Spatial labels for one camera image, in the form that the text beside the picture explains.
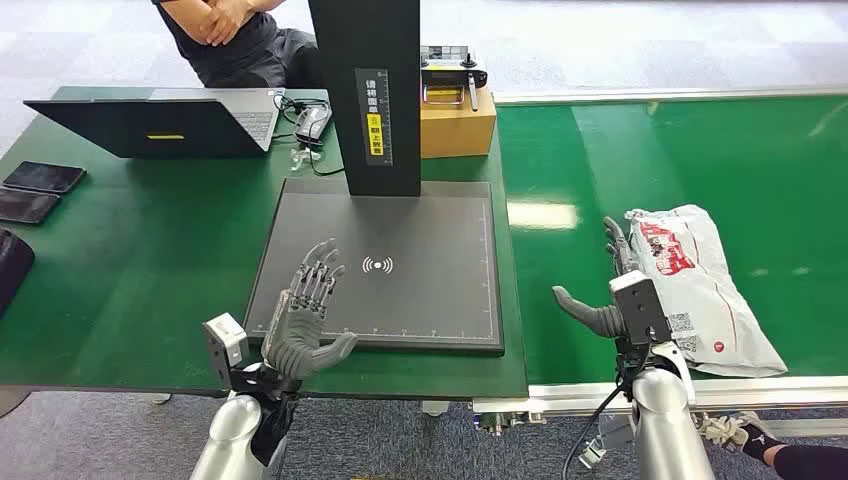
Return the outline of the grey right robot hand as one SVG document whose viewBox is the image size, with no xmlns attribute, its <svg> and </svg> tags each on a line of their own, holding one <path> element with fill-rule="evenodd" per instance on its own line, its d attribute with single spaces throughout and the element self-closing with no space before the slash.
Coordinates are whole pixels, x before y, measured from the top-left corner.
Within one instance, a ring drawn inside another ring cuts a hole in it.
<svg viewBox="0 0 848 480">
<path fill-rule="evenodd" d="M 616 220 L 609 216 L 602 219 L 608 243 L 606 251 L 611 256 L 616 276 L 639 269 L 628 240 Z M 560 309 L 604 338 L 616 338 L 625 334 L 625 324 L 618 308 L 614 305 L 592 307 L 576 300 L 564 287 L 553 286 L 553 296 Z"/>
</svg>

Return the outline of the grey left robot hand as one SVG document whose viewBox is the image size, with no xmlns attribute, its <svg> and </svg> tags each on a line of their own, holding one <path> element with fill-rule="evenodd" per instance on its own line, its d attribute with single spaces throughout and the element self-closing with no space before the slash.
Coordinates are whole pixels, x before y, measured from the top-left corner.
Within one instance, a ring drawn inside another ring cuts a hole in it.
<svg viewBox="0 0 848 480">
<path fill-rule="evenodd" d="M 264 362 L 283 376 L 304 381 L 345 360 L 358 342 L 352 332 L 321 343 L 327 303 L 345 267 L 333 238 L 313 246 L 300 262 L 288 288 L 280 292 L 262 345 Z"/>
</svg>

